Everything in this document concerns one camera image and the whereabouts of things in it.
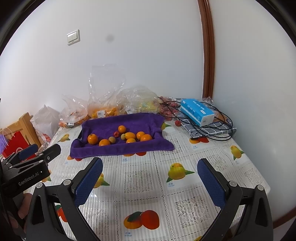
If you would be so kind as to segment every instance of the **purple towel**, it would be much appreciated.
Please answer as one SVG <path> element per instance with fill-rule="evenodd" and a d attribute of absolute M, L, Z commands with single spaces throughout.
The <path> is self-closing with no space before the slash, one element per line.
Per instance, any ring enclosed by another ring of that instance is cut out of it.
<path fill-rule="evenodd" d="M 72 158 L 85 158 L 90 156 L 111 156 L 133 154 L 153 150 L 174 150 L 174 145 L 162 136 L 161 125 L 164 117 L 158 114 L 137 113 L 119 115 L 95 120 L 87 120 L 82 124 L 81 140 L 75 139 L 72 142 L 70 156 Z M 89 134 L 96 134 L 101 139 L 108 139 L 118 131 L 118 126 L 124 125 L 126 132 L 137 133 L 139 131 L 150 134 L 153 140 L 137 141 L 126 143 L 120 137 L 116 143 L 107 146 L 91 145 L 87 143 Z"/>

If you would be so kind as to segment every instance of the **tissue box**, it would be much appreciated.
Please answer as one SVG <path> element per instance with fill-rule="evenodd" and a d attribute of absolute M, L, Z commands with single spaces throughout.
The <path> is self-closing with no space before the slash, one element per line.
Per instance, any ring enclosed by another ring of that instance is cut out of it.
<path fill-rule="evenodd" d="M 197 125 L 205 126 L 213 122 L 214 112 L 196 99 L 184 99 L 181 111 L 187 114 Z"/>

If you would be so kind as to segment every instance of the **bag of oranges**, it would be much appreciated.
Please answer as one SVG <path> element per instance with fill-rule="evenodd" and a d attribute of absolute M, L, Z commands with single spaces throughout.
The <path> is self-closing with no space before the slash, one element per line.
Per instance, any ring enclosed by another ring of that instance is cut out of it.
<path fill-rule="evenodd" d="M 89 78 L 88 115 L 93 119 L 119 115 L 116 96 L 124 82 L 125 75 L 116 64 L 93 66 Z"/>
<path fill-rule="evenodd" d="M 68 107 L 64 108 L 59 114 L 60 127 L 72 128 L 88 120 L 86 101 L 70 95 L 63 96 L 63 100 Z"/>

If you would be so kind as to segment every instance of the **wooden door frame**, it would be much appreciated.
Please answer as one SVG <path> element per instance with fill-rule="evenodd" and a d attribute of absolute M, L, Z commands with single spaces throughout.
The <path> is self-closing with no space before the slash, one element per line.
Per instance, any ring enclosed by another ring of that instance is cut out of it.
<path fill-rule="evenodd" d="M 202 97 L 213 97 L 215 78 L 215 38 L 209 0 L 197 0 L 202 23 L 204 74 Z"/>

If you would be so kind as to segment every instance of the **blue gripper pad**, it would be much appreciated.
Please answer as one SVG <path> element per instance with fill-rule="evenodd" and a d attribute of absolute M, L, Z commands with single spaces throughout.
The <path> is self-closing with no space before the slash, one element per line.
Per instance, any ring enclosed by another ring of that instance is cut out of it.
<path fill-rule="evenodd" d="M 75 189 L 74 204 L 76 207 L 85 204 L 102 171 L 103 162 L 98 158 Z"/>
<path fill-rule="evenodd" d="M 197 172 L 214 205 L 221 209 L 224 208 L 225 191 L 202 159 L 197 163 Z"/>

